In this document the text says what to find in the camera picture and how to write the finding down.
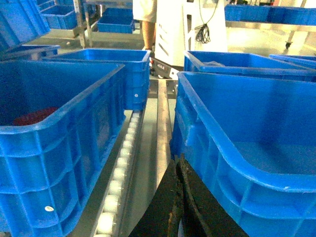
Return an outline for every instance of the white roller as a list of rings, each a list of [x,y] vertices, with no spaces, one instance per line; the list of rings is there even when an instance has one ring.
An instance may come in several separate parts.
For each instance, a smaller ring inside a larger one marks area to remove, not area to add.
[[[125,140],[127,140],[127,141],[134,141],[134,139],[135,139],[135,133],[133,133],[133,134],[128,133],[125,136]]]
[[[126,175],[126,168],[116,167],[113,172],[114,180],[124,180]]]
[[[109,194],[120,196],[123,189],[123,185],[123,180],[112,180],[109,186]]]
[[[134,135],[136,133],[136,129],[133,128],[133,127],[129,127],[127,129],[127,133],[130,134],[130,135]]]
[[[137,123],[136,122],[130,122],[129,127],[137,128]]]
[[[121,157],[129,157],[131,155],[131,148],[122,147],[119,154]]]
[[[103,212],[117,213],[120,205],[120,197],[107,195],[104,201]]]
[[[138,123],[138,120],[139,120],[139,117],[138,118],[131,118],[131,122],[134,122],[134,123]]]
[[[117,167],[127,169],[129,157],[119,157],[117,160]]]
[[[123,142],[123,148],[132,148],[133,147],[133,143],[130,140],[126,140]]]
[[[114,230],[115,221],[116,214],[109,212],[102,213],[98,221],[97,233],[111,235]]]
[[[132,118],[139,118],[139,113],[133,113]]]

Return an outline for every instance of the person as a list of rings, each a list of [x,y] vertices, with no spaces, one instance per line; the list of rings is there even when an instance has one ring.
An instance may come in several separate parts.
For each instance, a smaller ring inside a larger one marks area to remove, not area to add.
[[[142,21],[145,50],[153,52],[156,42],[157,0],[133,0],[135,20]]]

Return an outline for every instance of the wheel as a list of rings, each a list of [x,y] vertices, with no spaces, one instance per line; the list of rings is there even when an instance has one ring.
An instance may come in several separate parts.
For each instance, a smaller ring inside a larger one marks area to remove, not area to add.
[[[286,49],[289,49],[289,47],[291,46],[291,44],[292,44],[291,42],[287,42],[286,45],[285,45],[285,48],[286,48]]]

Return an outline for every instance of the machine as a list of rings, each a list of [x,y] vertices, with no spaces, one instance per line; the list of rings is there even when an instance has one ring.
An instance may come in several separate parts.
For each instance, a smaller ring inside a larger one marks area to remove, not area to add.
[[[152,73],[177,79],[177,72],[184,66],[185,50],[227,52],[226,3],[226,0],[159,0]]]

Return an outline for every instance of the plastic bin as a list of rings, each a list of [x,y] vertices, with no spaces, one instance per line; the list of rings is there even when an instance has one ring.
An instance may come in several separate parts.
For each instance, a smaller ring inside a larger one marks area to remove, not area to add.
[[[313,56],[295,56],[295,55],[270,55],[271,58],[294,63],[307,68],[316,69],[316,57]]]
[[[70,30],[77,26],[74,6],[56,5],[42,11],[51,29]]]
[[[47,0],[35,0],[35,1],[36,1],[37,5],[41,5],[45,2],[47,2]]]
[[[102,1],[104,5],[109,8],[125,8],[125,9],[132,9],[133,8],[133,1],[132,0],[125,0],[125,1]]]
[[[307,20],[308,26],[316,26],[316,8],[311,9],[309,18]]]
[[[240,18],[241,21],[267,22],[270,12],[269,6],[245,5],[243,7],[245,10]]]
[[[268,22],[283,24],[286,8],[280,6],[271,6],[268,14]]]
[[[85,49],[44,58],[51,61],[68,62],[114,62],[125,64],[125,109],[143,110],[149,90],[149,51],[117,49]]]
[[[99,32],[132,34],[135,30],[133,17],[103,15],[97,23]]]
[[[238,5],[227,5],[225,7],[226,21],[240,21],[241,16],[244,15],[245,7]]]
[[[133,17],[133,10],[127,9],[127,8],[107,8],[103,14],[109,15],[109,16],[116,16],[116,17],[121,17],[121,16]]]
[[[18,47],[49,32],[33,0],[0,3],[0,51]]]
[[[42,10],[45,10],[46,8],[49,8],[50,6],[54,6],[54,5],[55,5],[54,0],[47,1],[47,2],[44,2],[44,3],[40,4],[39,5],[39,9],[42,11]]]
[[[310,17],[310,8],[288,7],[284,13],[284,24],[307,25]]]
[[[74,5],[74,0],[57,0],[58,5]]]
[[[185,52],[184,71],[316,81],[315,70],[247,53],[188,51]]]
[[[64,237],[76,226],[125,119],[123,65],[0,63],[0,232]],[[16,118],[59,109],[41,122]]]
[[[172,154],[249,236],[316,236],[316,84],[178,76]]]
[[[22,45],[6,53],[0,53],[0,61],[13,59],[40,60],[42,57],[56,55],[59,45]]]

